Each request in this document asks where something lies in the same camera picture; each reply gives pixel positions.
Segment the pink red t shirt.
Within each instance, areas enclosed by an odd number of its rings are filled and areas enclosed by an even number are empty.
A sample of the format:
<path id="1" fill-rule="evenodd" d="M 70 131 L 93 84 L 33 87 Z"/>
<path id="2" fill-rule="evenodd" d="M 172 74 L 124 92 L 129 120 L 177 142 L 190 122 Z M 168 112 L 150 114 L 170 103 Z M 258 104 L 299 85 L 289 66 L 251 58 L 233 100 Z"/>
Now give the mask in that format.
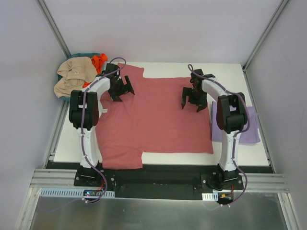
<path id="1" fill-rule="evenodd" d="M 122 67 L 134 93 L 120 102 L 106 92 L 101 104 L 106 109 L 96 125 L 96 137 L 106 169 L 139 169 L 142 154 L 207 153 L 213 154 L 210 116 L 207 109 L 182 106 L 182 90 L 189 78 L 150 79 L 144 68 Z"/>

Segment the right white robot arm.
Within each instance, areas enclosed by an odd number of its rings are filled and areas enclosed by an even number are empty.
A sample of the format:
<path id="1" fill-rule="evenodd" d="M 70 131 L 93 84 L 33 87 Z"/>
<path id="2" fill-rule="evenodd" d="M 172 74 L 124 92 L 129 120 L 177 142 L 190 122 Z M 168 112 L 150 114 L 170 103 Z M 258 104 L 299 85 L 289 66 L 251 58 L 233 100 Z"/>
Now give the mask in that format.
<path id="1" fill-rule="evenodd" d="M 217 102 L 216 123 L 222 131 L 222 152 L 218 163 L 218 172 L 221 174 L 216 176 L 216 184 L 221 189 L 227 189 L 239 171 L 237 149 L 240 136 L 250 126 L 245 96 L 241 92 L 227 90 L 213 74 L 204 74 L 191 64 L 188 69 L 192 87 L 183 88 L 181 107 L 190 103 L 196 105 L 197 112 L 200 112 L 207 107 L 208 95 Z"/>

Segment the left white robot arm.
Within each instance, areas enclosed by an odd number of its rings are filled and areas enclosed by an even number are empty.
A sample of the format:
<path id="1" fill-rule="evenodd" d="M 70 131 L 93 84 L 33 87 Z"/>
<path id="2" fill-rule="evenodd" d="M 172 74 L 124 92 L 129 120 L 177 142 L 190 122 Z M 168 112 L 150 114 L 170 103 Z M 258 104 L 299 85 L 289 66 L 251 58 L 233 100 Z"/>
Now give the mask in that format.
<path id="1" fill-rule="evenodd" d="M 113 102 L 121 102 L 121 96 L 135 94 L 129 77 L 121 77 L 126 63 L 106 64 L 106 69 L 97 74 L 94 81 L 82 90 L 73 90 L 70 96 L 69 121 L 76 129 L 81 147 L 83 168 L 95 169 L 99 162 L 99 147 L 95 127 L 105 111 L 100 98 L 107 92 Z"/>

